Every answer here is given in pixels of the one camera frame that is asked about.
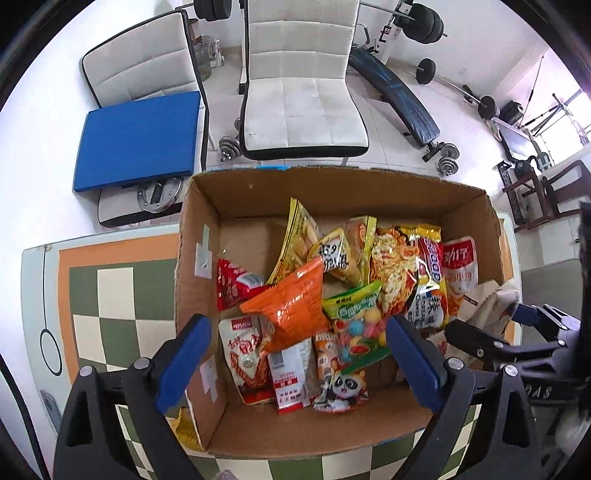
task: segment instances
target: wooden chair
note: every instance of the wooden chair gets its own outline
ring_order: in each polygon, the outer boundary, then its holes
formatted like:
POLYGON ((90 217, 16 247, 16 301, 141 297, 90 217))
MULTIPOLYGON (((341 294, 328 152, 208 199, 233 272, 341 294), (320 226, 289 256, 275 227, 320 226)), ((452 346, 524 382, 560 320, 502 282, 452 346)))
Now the wooden chair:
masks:
POLYGON ((540 202, 542 215, 536 219, 524 223, 523 225, 519 225, 517 228, 515 228, 515 232, 519 232, 520 230, 524 229, 530 229, 542 225, 543 223, 559 218, 564 218, 570 215, 578 215, 580 209, 577 208, 574 210, 561 212, 558 208, 558 204, 584 196, 591 196, 591 173, 582 160, 575 160, 564 170, 549 179, 542 177, 540 181, 535 171, 531 171, 525 174, 515 183, 504 188, 503 192, 506 193, 511 190, 515 190, 521 185, 524 185, 528 189, 527 192, 522 194, 523 197, 527 197, 534 193, 537 195, 538 201, 540 202), (568 185, 555 190, 552 184, 564 177, 564 175, 576 167, 581 169, 581 176, 568 185), (528 185, 528 181, 531 181, 533 186, 528 185))

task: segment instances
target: blue gripper pad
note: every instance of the blue gripper pad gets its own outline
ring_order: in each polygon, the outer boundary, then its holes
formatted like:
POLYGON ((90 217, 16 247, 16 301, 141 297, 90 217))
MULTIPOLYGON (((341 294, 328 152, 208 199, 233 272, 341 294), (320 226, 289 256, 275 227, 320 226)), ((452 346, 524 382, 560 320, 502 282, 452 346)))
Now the blue gripper pad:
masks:
POLYGON ((151 379, 158 389, 155 404, 160 413, 181 399, 211 341, 209 319, 196 314, 175 339, 164 342, 154 355, 151 379))
POLYGON ((437 413, 443 407, 441 389, 447 382, 443 355, 423 340, 403 315, 388 319, 386 342, 402 369, 419 405, 437 413))

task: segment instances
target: barbell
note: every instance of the barbell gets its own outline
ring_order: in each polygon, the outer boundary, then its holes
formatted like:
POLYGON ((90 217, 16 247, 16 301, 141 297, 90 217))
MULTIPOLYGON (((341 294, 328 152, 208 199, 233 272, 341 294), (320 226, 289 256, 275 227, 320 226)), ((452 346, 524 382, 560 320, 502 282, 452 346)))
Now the barbell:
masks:
POLYGON ((454 85, 452 82, 446 80, 445 78, 436 75, 435 62, 431 59, 422 59, 419 62, 418 66, 415 66, 415 68, 417 69, 417 82, 420 85, 428 85, 429 83, 431 83, 431 81, 433 81, 433 79, 436 79, 439 83, 443 83, 444 85, 450 86, 458 90, 466 99, 469 98, 475 101, 478 104, 478 114, 484 120, 491 120, 492 118, 499 115, 499 109, 497 108, 493 97, 485 95, 482 98, 478 98, 471 92, 461 89, 460 87, 454 85))

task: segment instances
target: chair seat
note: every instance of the chair seat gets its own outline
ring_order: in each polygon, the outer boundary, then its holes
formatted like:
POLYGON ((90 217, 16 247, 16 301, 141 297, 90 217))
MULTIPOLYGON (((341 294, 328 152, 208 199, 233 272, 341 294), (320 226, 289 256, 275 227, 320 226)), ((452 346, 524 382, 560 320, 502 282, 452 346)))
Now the chair seat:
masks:
POLYGON ((344 79, 250 80, 242 109, 241 145, 253 160, 356 157, 369 147, 344 79))

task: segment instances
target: weight plate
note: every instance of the weight plate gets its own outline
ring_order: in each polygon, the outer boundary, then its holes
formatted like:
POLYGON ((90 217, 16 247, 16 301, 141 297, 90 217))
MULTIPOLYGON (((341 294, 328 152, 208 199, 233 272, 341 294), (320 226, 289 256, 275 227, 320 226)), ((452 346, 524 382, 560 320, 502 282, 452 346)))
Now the weight plate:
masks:
POLYGON ((193 6, 198 18, 204 18, 208 22, 215 22, 217 20, 216 14, 213 11, 214 0, 195 0, 193 6))
POLYGON ((212 0, 217 20, 225 20, 232 13, 232 0, 212 0))
POLYGON ((478 105, 478 113, 484 120, 491 120, 496 115, 496 105, 493 97, 485 95, 480 99, 480 105, 478 105))
POLYGON ((433 30, 435 22, 433 10, 421 4, 413 4, 408 14, 414 18, 414 21, 405 25, 402 31, 411 40, 423 43, 433 30))
POLYGON ((423 40, 421 43, 429 44, 441 40, 441 37, 443 36, 443 28, 443 20, 441 20, 439 14, 433 10, 433 29, 427 38, 425 38, 425 40, 423 40))
POLYGON ((417 82, 419 85, 427 85, 435 77, 435 62, 431 59, 422 59, 417 68, 417 82))

